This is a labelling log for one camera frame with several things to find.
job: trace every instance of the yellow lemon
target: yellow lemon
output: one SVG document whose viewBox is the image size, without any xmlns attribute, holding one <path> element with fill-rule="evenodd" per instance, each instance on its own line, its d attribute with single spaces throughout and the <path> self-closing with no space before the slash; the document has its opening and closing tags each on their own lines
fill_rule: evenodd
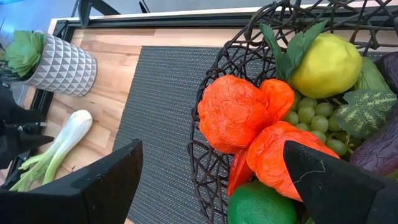
<svg viewBox="0 0 398 224">
<path fill-rule="evenodd" d="M 353 44 L 335 34 L 320 34 L 289 84 L 307 97 L 326 98 L 350 89 L 361 67 L 362 57 Z"/>
</svg>

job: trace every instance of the bell pepper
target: bell pepper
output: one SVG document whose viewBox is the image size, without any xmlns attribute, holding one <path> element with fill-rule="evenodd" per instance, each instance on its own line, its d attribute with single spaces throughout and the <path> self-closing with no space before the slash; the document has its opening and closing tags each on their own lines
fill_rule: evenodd
<svg viewBox="0 0 398 224">
<path fill-rule="evenodd" d="M 199 129 L 217 151 L 234 154 L 228 195 L 253 175 L 246 162 L 250 143 L 266 127 L 282 119 L 294 102 L 294 91 L 283 81 L 269 79 L 260 89 L 225 75 L 205 89 L 198 104 Z"/>
<path fill-rule="evenodd" d="M 226 188 L 227 196 L 232 196 L 232 193 L 242 184 L 248 182 L 253 176 L 254 172 L 250 169 L 246 158 L 248 157 L 248 150 L 242 149 L 234 155 L 232 166 L 229 170 L 228 186 Z"/>
<path fill-rule="evenodd" d="M 335 152 L 326 147 L 316 135 L 301 131 L 289 123 L 278 121 L 265 128 L 253 140 L 248 149 L 246 161 L 257 178 L 265 185 L 273 187 L 281 195 L 302 202 L 299 193 L 287 171 L 283 150 L 287 140 L 299 142 L 305 146 L 339 158 Z"/>
</svg>

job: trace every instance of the green grapes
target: green grapes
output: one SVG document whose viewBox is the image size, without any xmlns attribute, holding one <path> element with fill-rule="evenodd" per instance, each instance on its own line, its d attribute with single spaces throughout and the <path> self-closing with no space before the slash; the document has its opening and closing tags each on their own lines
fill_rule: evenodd
<svg viewBox="0 0 398 224">
<path fill-rule="evenodd" d="M 297 92 L 296 90 L 294 91 L 294 102 L 293 105 L 291 107 L 291 111 L 297 111 L 297 105 L 301 100 L 301 94 L 299 92 Z"/>
<path fill-rule="evenodd" d="M 348 134 L 345 131 L 335 132 L 335 137 L 337 140 L 341 142 L 347 142 Z"/>
<path fill-rule="evenodd" d="M 301 106 L 297 114 L 300 123 L 310 124 L 315 116 L 315 109 L 312 106 Z"/>
<path fill-rule="evenodd" d="M 302 106 L 312 106 L 314 108 L 314 107 L 316 107 L 317 104 L 318 104 L 318 101 L 316 99 L 306 97 L 306 98 L 300 100 L 300 102 L 297 105 L 297 108 L 300 109 Z"/>
<path fill-rule="evenodd" d="M 341 128 L 338 126 L 337 117 L 335 114 L 331 115 L 329 118 L 329 130 L 330 131 L 341 131 Z"/>
<path fill-rule="evenodd" d="M 312 118 L 311 129 L 313 131 L 320 131 L 322 133 L 326 133 L 328 128 L 329 128 L 329 121 L 326 117 L 318 115 Z"/>
<path fill-rule="evenodd" d="M 302 130 L 302 131 L 310 131 L 310 127 L 308 127 L 308 125 L 307 125 L 307 124 L 304 124 L 304 123 L 296 124 L 295 127 L 296 127 L 297 129 Z"/>
<path fill-rule="evenodd" d="M 336 139 L 328 139 L 326 141 L 326 146 L 328 146 L 339 156 L 346 154 L 348 150 L 347 146 L 344 143 Z"/>
<path fill-rule="evenodd" d="M 284 117 L 284 121 L 288 122 L 291 125 L 296 125 L 299 123 L 299 116 L 294 111 L 289 111 Z"/>
<path fill-rule="evenodd" d="M 318 137 L 319 140 L 321 140 L 321 142 L 325 143 L 327 140 L 327 137 L 325 136 L 325 134 L 323 134 L 320 131 L 311 131 L 312 134 L 316 135 Z"/>
<path fill-rule="evenodd" d="M 315 115 L 329 117 L 333 112 L 333 106 L 330 103 L 320 103 L 315 107 Z"/>
</svg>

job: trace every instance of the wooden surface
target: wooden surface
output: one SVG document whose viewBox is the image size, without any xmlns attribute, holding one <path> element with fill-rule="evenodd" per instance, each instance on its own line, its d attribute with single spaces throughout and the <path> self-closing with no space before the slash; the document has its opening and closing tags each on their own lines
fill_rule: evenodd
<svg viewBox="0 0 398 224">
<path fill-rule="evenodd" d="M 49 33 L 52 33 L 55 23 L 56 20 L 53 20 Z M 221 47 L 237 32 L 234 29 L 76 30 L 72 43 L 87 50 L 97 59 L 97 77 L 92 89 L 84 97 L 54 94 L 47 117 L 49 125 L 44 134 L 56 137 L 63 123 L 76 110 L 88 110 L 94 122 L 88 134 L 65 158 L 56 177 L 63 177 L 111 153 L 143 45 Z M 346 30 L 337 34 L 348 38 L 352 32 Z M 380 42 L 398 42 L 394 32 L 379 32 L 377 36 Z M 357 41 L 368 40 L 369 32 L 360 31 Z M 34 88 L 29 88 L 24 103 L 26 108 L 30 107 L 34 92 Z M 44 151 L 46 148 L 48 146 L 43 146 L 40 150 Z M 6 170 L 0 171 L 0 184 L 5 174 Z"/>
</svg>

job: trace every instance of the eggplant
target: eggplant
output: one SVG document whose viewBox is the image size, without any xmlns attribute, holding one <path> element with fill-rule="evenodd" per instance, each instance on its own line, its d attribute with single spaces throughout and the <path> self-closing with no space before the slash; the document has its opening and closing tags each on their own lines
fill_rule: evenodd
<svg viewBox="0 0 398 224">
<path fill-rule="evenodd" d="M 379 175 L 398 169 L 398 103 L 387 123 L 354 151 L 349 162 Z"/>
<path fill-rule="evenodd" d="M 383 55 L 375 64 L 390 89 L 398 95 L 398 52 Z"/>
</svg>

